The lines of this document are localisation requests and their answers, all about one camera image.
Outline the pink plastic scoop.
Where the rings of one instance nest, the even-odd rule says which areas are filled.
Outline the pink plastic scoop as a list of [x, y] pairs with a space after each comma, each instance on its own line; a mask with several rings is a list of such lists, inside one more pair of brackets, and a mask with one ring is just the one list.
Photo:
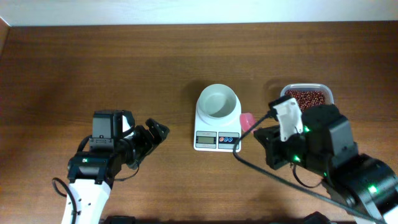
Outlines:
[[255, 117], [251, 113], [241, 113], [239, 117], [241, 129], [247, 132], [255, 123]]

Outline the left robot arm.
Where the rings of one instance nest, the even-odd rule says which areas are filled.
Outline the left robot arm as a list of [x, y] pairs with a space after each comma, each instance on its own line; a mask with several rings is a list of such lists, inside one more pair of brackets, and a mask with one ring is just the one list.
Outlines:
[[85, 137], [68, 161], [68, 184], [63, 223], [99, 223], [122, 166], [138, 171], [142, 161], [169, 134], [170, 129], [149, 118], [136, 125], [128, 110], [99, 110], [93, 114], [93, 132]]

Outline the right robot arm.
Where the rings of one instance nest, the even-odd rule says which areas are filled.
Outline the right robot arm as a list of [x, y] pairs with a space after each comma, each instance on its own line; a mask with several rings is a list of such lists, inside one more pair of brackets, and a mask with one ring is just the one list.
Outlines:
[[274, 170], [290, 163], [322, 176], [330, 198], [372, 218], [397, 223], [397, 175], [383, 161], [361, 154], [349, 120], [335, 105], [302, 114], [304, 131], [281, 140], [279, 126], [259, 128], [254, 137]]

